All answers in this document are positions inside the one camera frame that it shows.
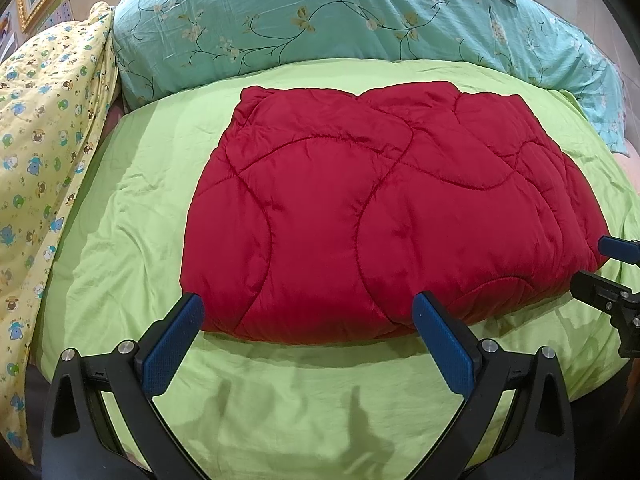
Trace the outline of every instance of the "cartoon bear print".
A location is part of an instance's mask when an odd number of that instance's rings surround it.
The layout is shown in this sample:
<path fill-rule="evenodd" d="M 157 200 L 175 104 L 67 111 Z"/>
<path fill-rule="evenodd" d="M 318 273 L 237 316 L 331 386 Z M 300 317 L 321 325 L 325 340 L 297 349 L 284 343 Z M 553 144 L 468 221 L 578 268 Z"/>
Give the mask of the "cartoon bear print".
<path fill-rule="evenodd" d="M 5 244 L 7 247 L 14 243 L 15 234 L 14 229 L 11 225 L 5 225 L 2 229 L 0 229 L 0 242 Z"/>
<path fill-rule="evenodd" d="M 18 308 L 18 303 L 20 299 L 17 296 L 9 296 L 5 301 L 6 301 L 6 309 L 9 311 L 12 311 Z"/>
<path fill-rule="evenodd" d="M 33 137 L 31 137 L 31 140 L 33 140 L 35 144 L 40 144 L 44 140 L 44 136 L 44 131 L 38 128 L 33 131 Z"/>
<path fill-rule="evenodd" d="M 37 155 L 37 153 L 34 153 L 33 157 L 28 162 L 27 173 L 30 173 L 33 176 L 38 176 L 38 174 L 40 173 L 41 166 L 42 166 L 42 161 L 40 160 L 40 157 Z"/>
<path fill-rule="evenodd" d="M 13 277 L 11 269 L 0 270 L 0 285 L 9 286 Z"/>
<path fill-rule="evenodd" d="M 22 339 L 22 329 L 24 325 L 20 323 L 20 321 L 13 321 L 11 326 L 9 327 L 9 339 L 15 341 L 17 339 Z"/>
<path fill-rule="evenodd" d="M 44 282 L 40 282 L 36 286 L 34 286 L 33 287 L 33 293 L 36 295 L 36 298 L 41 300 L 42 299 L 42 295 L 44 293 Z"/>
<path fill-rule="evenodd" d="M 38 198 L 40 198 L 40 196 L 46 192 L 47 190 L 47 184 L 45 182 L 39 182 L 37 187 L 36 187 L 36 195 Z"/>
<path fill-rule="evenodd" d="M 57 233 L 58 231 L 62 230 L 62 225 L 65 222 L 65 217 L 60 217 L 60 218 L 54 218 L 53 222 L 51 222 L 50 225 L 50 229 Z"/>
<path fill-rule="evenodd" d="M 44 252 L 42 253 L 42 256 L 44 257 L 44 260 L 48 262 L 50 259 L 53 258 L 53 255 L 55 253 L 56 253 L 56 247 L 53 245 L 50 245 L 44 250 Z"/>

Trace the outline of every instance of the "quilted comforter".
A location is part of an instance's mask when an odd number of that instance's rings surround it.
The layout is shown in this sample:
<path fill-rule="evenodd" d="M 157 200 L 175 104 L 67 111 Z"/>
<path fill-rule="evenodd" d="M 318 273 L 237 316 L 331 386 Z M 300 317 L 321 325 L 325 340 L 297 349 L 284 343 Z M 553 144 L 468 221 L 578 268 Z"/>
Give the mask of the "quilted comforter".
<path fill-rule="evenodd" d="M 196 188 L 180 284 L 207 331 L 382 338 L 414 329 L 425 289 L 469 323 L 564 293 L 607 232 L 519 96 L 251 87 Z"/>

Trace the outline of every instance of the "bed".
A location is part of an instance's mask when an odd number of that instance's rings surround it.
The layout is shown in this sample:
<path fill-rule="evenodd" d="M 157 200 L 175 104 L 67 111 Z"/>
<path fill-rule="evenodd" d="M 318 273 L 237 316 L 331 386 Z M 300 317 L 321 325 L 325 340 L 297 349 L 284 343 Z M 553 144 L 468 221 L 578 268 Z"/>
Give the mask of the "bed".
<path fill-rule="evenodd" d="M 447 80 L 462 91 L 519 94 L 591 184 L 610 232 L 638 238 L 635 190 L 567 92 L 536 88 L 460 62 L 317 60 L 183 91 L 127 114 L 85 177 L 36 324 L 37 364 L 50 379 L 60 352 L 104 352 L 137 338 L 180 296 L 187 209 L 242 88 L 337 88 L 360 94 Z M 637 268 L 607 262 L 610 279 L 640 287 Z M 551 345 L 577 399 L 622 368 L 606 316 L 567 294 L 472 327 L 509 350 Z M 127 448 L 136 448 L 117 409 Z M 157 405 L 213 478 L 403 478 L 460 400 L 416 335 L 345 345 L 282 346 L 202 333 Z M 476 459 L 490 449 L 505 398 Z"/>
<path fill-rule="evenodd" d="M 623 139 L 616 67 L 545 7 L 515 1 L 123 0 L 111 34 L 104 31 L 105 40 L 113 37 L 116 59 L 110 63 L 110 53 L 104 74 L 102 110 L 109 113 L 94 120 L 90 140 L 80 146 L 81 173 L 77 165 L 70 169 L 76 186 L 78 175 L 84 177 L 80 191 L 71 200 L 70 192 L 58 197 L 68 214 L 55 254 L 39 249 L 53 262 L 49 281 L 44 274 L 34 290 L 42 306 L 31 355 L 44 377 L 50 380 L 68 346 L 91 354 L 137 338 L 180 296 L 193 191 L 241 90 L 251 85 L 361 94 L 446 80 L 466 92 L 519 94 L 587 177 L 610 232 L 638 238 L 638 189 L 630 180 L 636 182 L 640 161 Z M 90 59 L 91 52 L 84 54 Z M 124 106 L 116 101 L 109 108 L 116 63 Z M 134 111 L 123 117 L 123 108 Z M 637 269 L 609 262 L 602 273 L 639 288 Z M 608 320 L 567 295 L 491 317 L 473 330 L 513 351 L 553 346 L 572 399 L 624 365 Z M 24 335 L 27 348 L 30 334 Z M 7 368 L 4 394 L 15 422 L 24 421 L 25 410 L 24 375 L 16 379 L 14 370 Z M 142 460 L 108 402 L 131 456 Z M 507 402 L 476 459 L 490 448 Z M 403 478 L 458 403 L 415 335 L 283 346 L 203 333 L 158 399 L 200 465 L 230 480 Z M 13 426 L 3 435 L 29 459 L 26 436 Z"/>

